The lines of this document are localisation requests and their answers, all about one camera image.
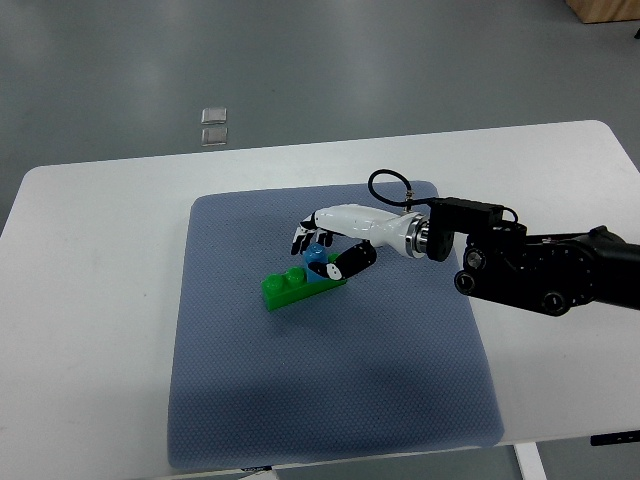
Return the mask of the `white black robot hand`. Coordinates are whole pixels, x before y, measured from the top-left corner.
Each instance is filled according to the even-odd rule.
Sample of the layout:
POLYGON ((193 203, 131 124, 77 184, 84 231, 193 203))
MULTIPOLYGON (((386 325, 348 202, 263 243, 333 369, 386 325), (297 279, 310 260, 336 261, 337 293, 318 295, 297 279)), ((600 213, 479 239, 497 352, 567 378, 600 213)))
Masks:
POLYGON ((424 257, 428 230, 427 217, 418 212, 398 215, 357 204, 331 206, 314 211, 298 224, 291 253, 305 252, 313 240, 328 246, 335 235, 357 240, 332 261, 309 263, 317 275, 342 281, 373 265, 379 247, 389 246, 406 258, 424 257))

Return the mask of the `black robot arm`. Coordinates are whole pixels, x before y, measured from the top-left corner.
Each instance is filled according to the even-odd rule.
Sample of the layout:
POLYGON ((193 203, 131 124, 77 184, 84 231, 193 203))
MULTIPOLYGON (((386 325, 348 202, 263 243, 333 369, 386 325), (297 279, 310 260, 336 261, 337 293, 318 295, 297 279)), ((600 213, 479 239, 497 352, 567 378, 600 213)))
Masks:
POLYGON ((462 268, 454 277, 463 295, 549 316, 590 302, 639 307, 639 247, 606 226, 530 235, 516 217, 504 219, 503 205, 416 199, 411 188, 398 205, 407 213, 418 205, 430 209, 408 234, 412 253, 443 261, 455 234, 465 235, 462 268))

